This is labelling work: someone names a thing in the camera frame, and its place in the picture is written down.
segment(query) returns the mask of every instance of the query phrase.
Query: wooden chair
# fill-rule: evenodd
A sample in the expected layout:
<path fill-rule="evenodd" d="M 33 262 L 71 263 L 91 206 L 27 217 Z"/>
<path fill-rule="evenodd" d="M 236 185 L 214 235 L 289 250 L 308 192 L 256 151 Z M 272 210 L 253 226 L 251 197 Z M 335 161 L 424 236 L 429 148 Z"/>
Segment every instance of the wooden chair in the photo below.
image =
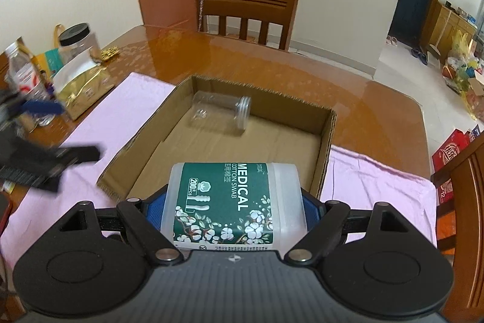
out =
<path fill-rule="evenodd" d="M 454 286 L 443 314 L 452 322 L 484 316 L 484 134 L 431 178 L 435 186 L 452 180 L 454 197 L 437 207 L 437 218 L 456 212 L 456 234 L 437 241 L 455 248 Z"/>
<path fill-rule="evenodd" d="M 262 22 L 259 44 L 267 44 L 269 23 L 282 25 L 279 49 L 287 51 L 298 0 L 204 0 L 203 15 L 219 16 L 218 34 L 226 36 L 227 17 L 240 17 L 239 39 L 247 40 L 249 20 Z"/>

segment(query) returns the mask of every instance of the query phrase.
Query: red carton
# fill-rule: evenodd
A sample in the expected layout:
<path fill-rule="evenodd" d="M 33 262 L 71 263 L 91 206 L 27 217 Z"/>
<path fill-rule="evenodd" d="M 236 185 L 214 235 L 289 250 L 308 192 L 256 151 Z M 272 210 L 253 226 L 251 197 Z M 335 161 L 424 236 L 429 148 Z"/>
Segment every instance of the red carton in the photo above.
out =
<path fill-rule="evenodd" d="M 447 140 L 441 145 L 435 154 L 432 155 L 435 171 L 444 167 L 451 159 L 455 158 L 470 143 L 469 136 L 456 129 Z M 439 204 L 449 201 L 453 197 L 451 180 L 437 188 Z"/>

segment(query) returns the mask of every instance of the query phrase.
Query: green label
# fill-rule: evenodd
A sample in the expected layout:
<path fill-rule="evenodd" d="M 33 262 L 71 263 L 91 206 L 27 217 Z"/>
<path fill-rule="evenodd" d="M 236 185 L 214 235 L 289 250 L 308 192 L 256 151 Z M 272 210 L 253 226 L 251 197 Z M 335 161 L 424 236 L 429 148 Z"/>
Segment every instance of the green label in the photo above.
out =
<path fill-rule="evenodd" d="M 174 243 L 180 248 L 267 250 L 273 243 L 265 163 L 185 163 Z"/>

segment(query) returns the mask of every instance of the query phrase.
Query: pink cloth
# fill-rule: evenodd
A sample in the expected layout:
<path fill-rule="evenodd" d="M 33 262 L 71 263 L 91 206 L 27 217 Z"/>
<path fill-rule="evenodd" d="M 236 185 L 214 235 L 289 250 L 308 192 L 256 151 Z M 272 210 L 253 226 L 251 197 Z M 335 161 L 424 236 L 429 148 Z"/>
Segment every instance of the pink cloth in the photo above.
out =
<path fill-rule="evenodd" d="M 67 169 L 56 195 L 35 188 L 28 191 L 0 238 L 2 254 L 10 267 L 78 201 L 90 200 L 96 208 L 115 206 L 96 186 L 97 179 L 173 88 L 152 77 L 131 73 L 81 122 L 63 145 L 98 144 L 104 149 L 103 157 L 97 163 Z"/>
<path fill-rule="evenodd" d="M 333 146 L 320 199 L 343 201 L 352 209 L 372 209 L 376 202 L 386 201 L 437 245 L 437 194 L 434 185 L 419 176 Z M 348 241 L 362 236 L 348 236 Z"/>
<path fill-rule="evenodd" d="M 96 187 L 97 179 L 173 88 L 131 73 L 86 117 L 64 145 L 99 144 L 105 150 L 102 159 L 65 171 L 57 195 L 30 189 L 0 238 L 10 267 L 78 201 L 90 200 L 96 208 L 114 206 Z M 427 180 L 333 147 L 321 197 L 322 201 L 331 199 L 347 202 L 354 209 L 372 209 L 375 202 L 388 201 L 436 244 L 436 193 Z"/>

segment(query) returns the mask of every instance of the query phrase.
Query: wooden table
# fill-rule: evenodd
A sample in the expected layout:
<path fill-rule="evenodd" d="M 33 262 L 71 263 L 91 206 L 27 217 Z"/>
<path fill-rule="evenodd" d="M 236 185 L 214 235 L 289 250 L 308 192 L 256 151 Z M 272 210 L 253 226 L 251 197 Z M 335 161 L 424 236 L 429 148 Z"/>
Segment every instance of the wooden table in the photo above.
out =
<path fill-rule="evenodd" d="M 284 92 L 337 112 L 333 144 L 430 178 L 422 111 L 391 88 L 302 55 L 204 33 L 137 26 L 113 45 L 121 54 L 108 68 L 118 84 L 133 71 L 172 84 L 197 73 Z M 60 144 L 88 113 L 75 122 L 56 117 L 31 137 Z M 14 207 L 25 193 L 15 187 Z"/>

